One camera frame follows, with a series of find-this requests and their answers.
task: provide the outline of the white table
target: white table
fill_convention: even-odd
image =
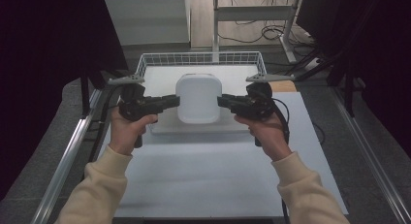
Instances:
[[[283,92],[273,97],[290,110],[291,149],[320,174],[347,214],[300,94]],[[278,177],[247,132],[153,135],[147,131],[142,140],[127,169],[129,183],[116,217],[282,216]],[[104,145],[109,141],[107,135]]]

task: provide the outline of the hand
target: hand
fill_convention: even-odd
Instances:
[[[133,152],[137,137],[145,133],[145,125],[156,122],[158,116],[150,114],[132,122],[123,118],[118,111],[119,108],[115,107],[111,112],[111,141],[109,147],[119,154],[130,155]]]
[[[278,161],[292,153],[285,142],[281,121],[275,113],[263,121],[251,120],[238,115],[235,116],[235,120],[248,125],[251,135],[261,142],[264,153],[272,161]]]

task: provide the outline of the wire basket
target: wire basket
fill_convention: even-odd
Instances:
[[[259,74],[266,74],[263,56],[258,51],[245,52],[179,52],[144,53],[136,74],[144,77],[148,66],[256,65]]]

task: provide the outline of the sweater sleeve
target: sweater sleeve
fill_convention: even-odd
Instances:
[[[96,162],[85,166],[85,179],[73,190],[55,223],[111,223],[126,189],[125,171],[131,159],[107,146]]]
[[[292,224],[349,223],[318,173],[309,170],[296,152],[271,164],[280,178],[278,192],[289,208]]]

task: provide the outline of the aluminum rail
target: aluminum rail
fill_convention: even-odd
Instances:
[[[368,167],[371,169],[378,185],[380,186],[391,209],[393,210],[398,223],[411,223],[411,216],[408,208],[406,207],[393,182],[388,177],[383,166],[372,150],[371,145],[367,141],[356,119],[354,117],[351,117],[351,115],[345,110],[344,105],[342,104],[343,99],[337,91],[337,88],[334,88],[333,92],[335,103],[338,105],[338,108],[341,111],[344,120],[346,121],[351,133],[353,134],[354,139],[357,142],[357,145],[359,146],[366,163],[368,164]]]
[[[58,194],[60,193],[64,182],[66,181],[67,175],[73,165],[76,155],[79,151],[79,146],[85,136],[87,128],[93,118],[97,102],[101,96],[102,91],[94,90],[90,97],[90,114],[85,119],[81,119],[70,139],[66,150],[61,158],[60,163],[55,170],[54,176],[51,179],[50,184],[46,190],[43,199],[41,200],[37,211],[30,222],[31,224],[46,224],[48,218],[54,208],[55,202],[57,201]]]

